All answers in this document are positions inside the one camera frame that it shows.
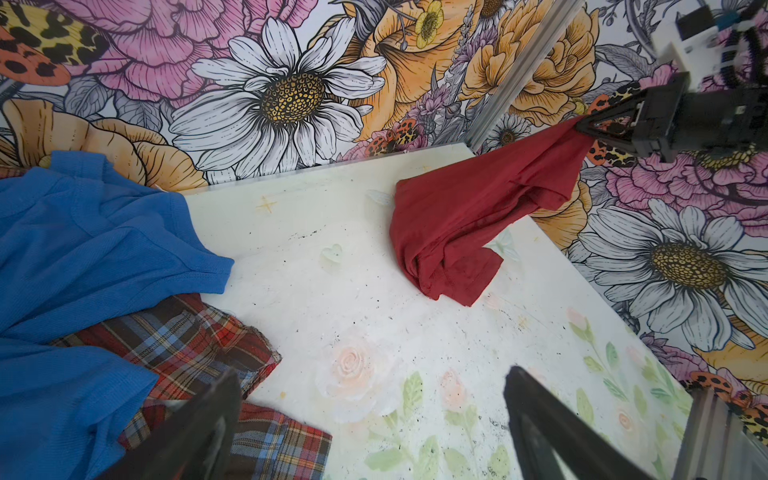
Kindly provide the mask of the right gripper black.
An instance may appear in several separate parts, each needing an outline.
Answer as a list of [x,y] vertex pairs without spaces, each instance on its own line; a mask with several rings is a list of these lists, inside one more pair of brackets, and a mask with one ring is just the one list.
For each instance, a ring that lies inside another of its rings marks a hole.
[[767,150],[767,88],[691,92],[687,73],[634,94],[601,94],[575,130],[594,140],[587,158],[665,161],[681,151],[712,156]]

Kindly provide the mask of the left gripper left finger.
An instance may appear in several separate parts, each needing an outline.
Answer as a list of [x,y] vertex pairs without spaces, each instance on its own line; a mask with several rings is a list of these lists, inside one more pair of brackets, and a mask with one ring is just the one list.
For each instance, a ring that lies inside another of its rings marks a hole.
[[102,479],[221,479],[242,403],[236,372],[227,370],[187,401]]

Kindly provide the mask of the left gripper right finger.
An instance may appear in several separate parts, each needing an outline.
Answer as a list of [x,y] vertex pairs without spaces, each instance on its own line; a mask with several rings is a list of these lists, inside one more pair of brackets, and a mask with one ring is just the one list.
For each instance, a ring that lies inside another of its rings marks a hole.
[[520,366],[506,376],[504,399],[517,461],[525,479],[647,479]]

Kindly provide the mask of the dark red cloth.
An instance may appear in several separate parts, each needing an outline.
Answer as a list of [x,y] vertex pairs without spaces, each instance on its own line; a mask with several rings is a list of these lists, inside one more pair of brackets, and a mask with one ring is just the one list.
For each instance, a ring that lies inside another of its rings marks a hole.
[[578,122],[399,181],[389,236],[406,278],[433,300],[473,305],[503,262],[488,243],[517,220],[571,198],[594,143]]

